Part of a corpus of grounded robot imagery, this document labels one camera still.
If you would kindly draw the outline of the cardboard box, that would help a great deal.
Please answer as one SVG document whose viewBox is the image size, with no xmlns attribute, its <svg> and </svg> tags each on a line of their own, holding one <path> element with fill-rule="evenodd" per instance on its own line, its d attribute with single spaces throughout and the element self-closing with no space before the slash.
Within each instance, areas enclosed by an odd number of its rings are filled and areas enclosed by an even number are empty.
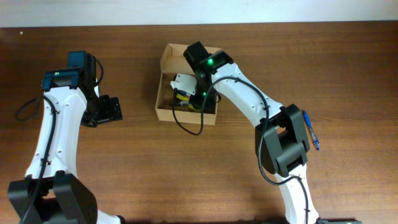
<svg viewBox="0 0 398 224">
<path fill-rule="evenodd" d="M 178 73 L 195 77 L 193 70 L 183 56 L 188 45 L 167 44 L 160 59 L 160 83 L 157 93 L 155 111 L 160 121 L 175 122 L 172 114 L 174 91 L 170 82 Z M 187 106 L 175 106 L 175 115 L 179 123 L 200 124 L 200 112 L 190 110 Z M 214 109 L 205 110 L 204 124 L 215 125 L 217 103 Z"/>
</svg>

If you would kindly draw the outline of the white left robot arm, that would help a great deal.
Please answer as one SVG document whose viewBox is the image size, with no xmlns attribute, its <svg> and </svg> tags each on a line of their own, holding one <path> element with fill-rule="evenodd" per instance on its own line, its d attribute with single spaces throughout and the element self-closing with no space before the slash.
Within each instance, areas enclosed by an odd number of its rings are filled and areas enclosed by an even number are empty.
<svg viewBox="0 0 398 224">
<path fill-rule="evenodd" d="M 66 68 L 49 70 L 35 98 L 44 108 L 37 147 L 22 180 L 9 184 L 7 196 L 21 223 L 114 223 L 120 215 L 98 208 L 94 194 L 78 179 L 76 152 L 82 126 L 123 118 L 118 98 L 100 95 L 100 61 L 88 52 L 68 53 Z"/>
</svg>

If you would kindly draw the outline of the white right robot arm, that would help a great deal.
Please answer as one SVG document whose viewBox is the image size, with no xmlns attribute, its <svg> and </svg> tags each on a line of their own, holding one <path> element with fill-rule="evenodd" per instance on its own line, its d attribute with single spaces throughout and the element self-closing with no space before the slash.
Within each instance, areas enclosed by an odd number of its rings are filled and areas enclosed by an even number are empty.
<svg viewBox="0 0 398 224">
<path fill-rule="evenodd" d="M 201 42 L 183 56 L 195 74 L 194 107 L 205 111 L 223 95 L 255 128 L 257 163 L 265 180 L 280 188 L 288 223 L 319 223 L 307 182 L 310 149 L 301 110 L 283 106 L 256 87 L 224 51 L 209 53 Z"/>
</svg>

